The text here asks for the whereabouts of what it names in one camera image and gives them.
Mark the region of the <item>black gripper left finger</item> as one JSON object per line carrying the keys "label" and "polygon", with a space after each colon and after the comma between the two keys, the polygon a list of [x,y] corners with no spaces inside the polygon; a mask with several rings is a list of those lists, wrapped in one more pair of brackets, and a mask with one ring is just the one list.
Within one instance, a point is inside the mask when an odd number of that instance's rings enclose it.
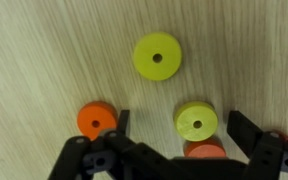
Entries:
{"label": "black gripper left finger", "polygon": [[94,180],[104,171],[115,180],[172,180],[171,161],[126,135],[129,116],[129,110],[122,110],[117,128],[104,130],[96,140],[69,138],[47,180]]}

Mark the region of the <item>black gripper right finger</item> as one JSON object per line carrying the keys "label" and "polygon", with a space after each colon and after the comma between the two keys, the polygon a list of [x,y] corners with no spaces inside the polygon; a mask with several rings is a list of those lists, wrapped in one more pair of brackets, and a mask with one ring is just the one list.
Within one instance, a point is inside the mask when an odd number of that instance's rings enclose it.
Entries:
{"label": "black gripper right finger", "polygon": [[278,180],[288,173],[288,140],[275,131],[263,131],[240,111],[231,111],[227,133],[249,158],[243,180]]}

